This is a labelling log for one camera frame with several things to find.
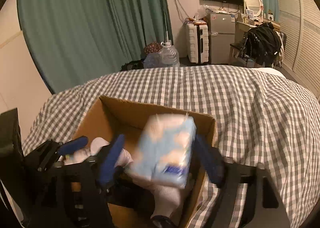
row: open cardboard box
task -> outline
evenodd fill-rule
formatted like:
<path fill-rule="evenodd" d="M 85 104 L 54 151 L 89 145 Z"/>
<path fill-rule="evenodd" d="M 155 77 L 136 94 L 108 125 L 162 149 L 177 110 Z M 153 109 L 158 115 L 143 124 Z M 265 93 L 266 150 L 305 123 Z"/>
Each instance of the open cardboard box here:
<path fill-rule="evenodd" d="M 155 104 L 131 102 L 116 98 L 101 96 L 89 109 L 73 138 L 87 136 L 89 145 L 96 137 L 107 141 L 118 134 L 125 135 L 124 148 L 133 154 L 140 134 L 151 115 L 178 113 L 186 114 L 184 110 L 164 107 Z M 188 112 L 196 124 L 197 134 L 206 137 L 208 143 L 217 146 L 217 126 L 210 115 Z M 195 185 L 186 199 L 179 227 L 186 227 L 196 211 L 196 203 L 201 192 L 205 171 L 193 155 L 190 172 L 195 178 Z M 110 213 L 115 226 L 119 228 L 151 227 L 149 220 L 141 218 L 131 208 L 109 204 Z"/>

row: closet door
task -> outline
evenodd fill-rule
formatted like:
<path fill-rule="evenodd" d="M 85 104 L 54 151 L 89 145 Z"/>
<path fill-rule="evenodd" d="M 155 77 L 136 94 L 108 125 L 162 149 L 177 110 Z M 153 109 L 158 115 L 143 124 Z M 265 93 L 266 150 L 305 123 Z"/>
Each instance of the closet door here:
<path fill-rule="evenodd" d="M 313 0 L 302 0 L 303 29 L 293 71 L 318 97 L 320 95 L 320 11 Z"/>
<path fill-rule="evenodd" d="M 279 23 L 287 35 L 283 63 L 293 69 L 300 37 L 300 0 L 279 0 Z"/>

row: desk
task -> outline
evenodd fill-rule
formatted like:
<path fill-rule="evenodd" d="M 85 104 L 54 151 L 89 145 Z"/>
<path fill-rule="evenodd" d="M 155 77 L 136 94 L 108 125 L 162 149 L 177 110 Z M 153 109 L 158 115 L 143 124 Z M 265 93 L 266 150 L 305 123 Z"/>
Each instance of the desk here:
<path fill-rule="evenodd" d="M 244 33 L 248 32 L 253 27 L 256 26 L 236 21 L 235 44 L 240 43 L 243 39 Z"/>

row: plastic wrap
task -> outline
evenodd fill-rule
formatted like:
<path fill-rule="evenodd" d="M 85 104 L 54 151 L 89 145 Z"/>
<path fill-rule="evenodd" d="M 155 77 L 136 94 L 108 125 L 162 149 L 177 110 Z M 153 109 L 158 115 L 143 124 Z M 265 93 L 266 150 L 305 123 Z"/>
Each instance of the plastic wrap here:
<path fill-rule="evenodd" d="M 126 172 L 140 183 L 184 188 L 195 133 L 192 117 L 180 114 L 151 116 L 133 155 L 133 163 Z"/>

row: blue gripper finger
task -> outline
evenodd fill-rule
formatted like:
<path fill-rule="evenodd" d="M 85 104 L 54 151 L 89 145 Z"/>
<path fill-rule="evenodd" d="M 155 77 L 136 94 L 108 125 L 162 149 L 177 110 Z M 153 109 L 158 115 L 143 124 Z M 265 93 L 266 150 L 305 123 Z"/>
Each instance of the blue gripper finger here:
<path fill-rule="evenodd" d="M 64 156 L 67 154 L 73 154 L 77 150 L 84 148 L 88 144 L 88 138 L 86 136 L 81 136 L 75 140 L 71 140 L 67 143 L 61 145 L 57 153 L 59 156 Z"/>
<path fill-rule="evenodd" d="M 118 157 L 121 153 L 121 150 L 124 145 L 124 135 L 121 134 L 119 135 L 115 141 L 113 141 L 110 145 L 112 146 L 110 148 L 110 151 L 103 161 L 103 163 L 100 165 L 99 169 L 99 177 L 98 177 L 98 182 L 100 185 L 106 185 L 108 182 L 112 181 L 113 179 L 113 174 L 114 174 L 114 169 L 115 169 L 115 164 L 118 160 Z"/>
<path fill-rule="evenodd" d="M 225 168 L 219 150 L 209 146 L 201 135 L 196 135 L 194 150 L 206 170 L 210 182 L 220 187 L 224 180 Z"/>

